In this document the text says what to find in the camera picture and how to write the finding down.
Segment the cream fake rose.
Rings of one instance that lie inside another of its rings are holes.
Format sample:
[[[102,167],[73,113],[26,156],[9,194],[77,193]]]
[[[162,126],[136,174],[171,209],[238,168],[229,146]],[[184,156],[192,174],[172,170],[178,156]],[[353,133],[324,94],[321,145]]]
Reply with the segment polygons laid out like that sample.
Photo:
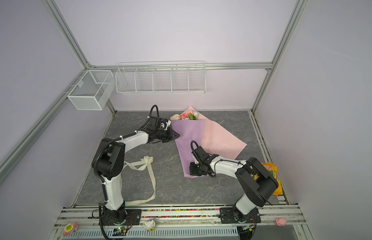
[[[171,116],[170,120],[171,121],[181,120],[181,116],[179,114],[175,114],[175,115]]]

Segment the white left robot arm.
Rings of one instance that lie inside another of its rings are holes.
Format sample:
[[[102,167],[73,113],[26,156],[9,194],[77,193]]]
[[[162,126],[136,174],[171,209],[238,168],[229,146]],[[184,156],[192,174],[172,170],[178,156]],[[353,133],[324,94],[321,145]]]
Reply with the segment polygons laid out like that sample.
[[[150,156],[144,156],[138,162],[129,163],[125,162],[125,154],[141,145],[167,143],[180,136],[171,126],[167,126],[164,128],[139,129],[132,134],[120,136],[116,139],[102,139],[92,162],[94,175],[101,181],[104,194],[104,202],[100,204],[101,220],[111,219],[115,222],[115,225],[122,225],[129,217],[126,205],[142,205],[156,198],[157,183],[152,168],[154,159]],[[154,191],[148,199],[128,203],[124,200],[122,196],[122,171],[125,167],[135,171],[148,171]]]

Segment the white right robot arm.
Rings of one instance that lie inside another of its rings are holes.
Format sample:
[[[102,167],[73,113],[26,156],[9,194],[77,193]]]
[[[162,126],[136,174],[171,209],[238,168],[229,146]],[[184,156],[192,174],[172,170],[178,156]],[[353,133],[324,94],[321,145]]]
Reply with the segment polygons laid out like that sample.
[[[252,211],[263,207],[280,186],[277,179],[256,158],[246,161],[229,160],[219,155],[193,153],[194,162],[190,163],[192,176],[226,175],[238,180],[244,194],[230,209],[221,208],[223,223],[257,223]]]

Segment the red pink fake rose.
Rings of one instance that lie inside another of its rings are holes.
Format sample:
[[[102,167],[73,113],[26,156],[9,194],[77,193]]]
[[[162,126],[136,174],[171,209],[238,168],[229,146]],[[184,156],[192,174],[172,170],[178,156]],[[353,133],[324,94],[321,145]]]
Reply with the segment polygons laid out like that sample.
[[[186,114],[186,113],[182,113],[182,114],[180,115],[180,118],[181,118],[181,120],[183,120],[183,119],[187,119],[187,118],[188,118],[188,114]]]

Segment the pink purple wrapping paper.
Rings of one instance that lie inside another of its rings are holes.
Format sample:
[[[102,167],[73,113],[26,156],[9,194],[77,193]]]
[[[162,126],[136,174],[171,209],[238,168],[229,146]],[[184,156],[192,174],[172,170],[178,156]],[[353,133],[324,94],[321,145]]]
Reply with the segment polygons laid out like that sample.
[[[193,107],[189,107],[187,110],[196,111]],[[236,159],[247,146],[245,142],[238,139],[220,124],[209,120],[201,113],[199,113],[198,120],[193,120],[193,115],[188,115],[187,119],[171,121],[171,126],[174,131],[180,134],[175,142],[181,159],[183,174],[186,178],[193,178],[190,175],[190,163],[194,161],[190,146],[191,141],[196,141],[210,154],[218,154],[232,160]]]

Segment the white fake rose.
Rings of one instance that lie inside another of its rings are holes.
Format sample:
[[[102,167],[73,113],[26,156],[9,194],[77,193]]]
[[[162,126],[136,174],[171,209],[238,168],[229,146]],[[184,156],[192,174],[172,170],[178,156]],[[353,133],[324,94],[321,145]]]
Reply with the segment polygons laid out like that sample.
[[[193,111],[193,120],[199,119],[199,113],[197,111]]]

